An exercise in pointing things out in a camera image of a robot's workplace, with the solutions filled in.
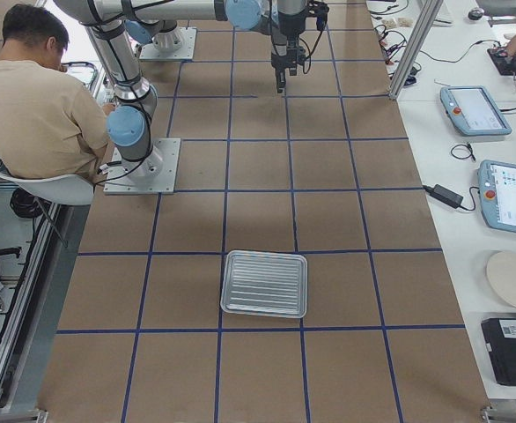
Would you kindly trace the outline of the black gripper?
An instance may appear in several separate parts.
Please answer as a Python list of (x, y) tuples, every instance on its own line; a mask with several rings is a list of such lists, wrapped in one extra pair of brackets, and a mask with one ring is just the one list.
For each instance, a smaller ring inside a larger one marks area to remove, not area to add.
[[(321, 36), (328, 25), (329, 7), (323, 1), (270, 1), (269, 36), (271, 41), (270, 61), (276, 76), (276, 91), (286, 87), (286, 71), (296, 76), (298, 67), (307, 73), (311, 66)], [(306, 30), (306, 21), (313, 19), (318, 31), (312, 47), (301, 45), (301, 34)]]

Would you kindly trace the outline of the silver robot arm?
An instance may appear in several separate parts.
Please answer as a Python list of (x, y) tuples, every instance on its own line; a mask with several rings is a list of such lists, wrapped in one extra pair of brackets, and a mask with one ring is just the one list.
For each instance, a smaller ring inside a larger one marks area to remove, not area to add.
[(107, 118), (107, 132), (121, 155), (125, 174), (133, 179), (155, 175), (162, 159), (151, 139), (151, 121), (158, 95), (143, 77), (126, 34), (118, 20), (86, 28), (112, 85), (117, 101)]
[(56, 6), (79, 22), (113, 85), (116, 97), (134, 102), (149, 95), (150, 83), (141, 75), (129, 38), (153, 41), (177, 20), (226, 21), (239, 30), (270, 38), (270, 61), (276, 91), (285, 88), (285, 74), (295, 76), (310, 59), (300, 46), (306, 21), (314, 19), (322, 32), (329, 7), (322, 1), (57, 1)]

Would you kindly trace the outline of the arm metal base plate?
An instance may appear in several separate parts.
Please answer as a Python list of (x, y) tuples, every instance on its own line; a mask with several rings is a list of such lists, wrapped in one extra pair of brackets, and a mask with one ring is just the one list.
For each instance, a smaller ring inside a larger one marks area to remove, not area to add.
[(120, 164), (110, 167), (103, 191), (106, 195), (173, 194), (180, 157), (179, 138), (155, 138), (152, 152), (140, 167), (122, 159), (115, 147), (112, 161)]
[(139, 60), (144, 62), (191, 61), (195, 53), (197, 29), (175, 27), (173, 30), (156, 34), (151, 44), (140, 49)]

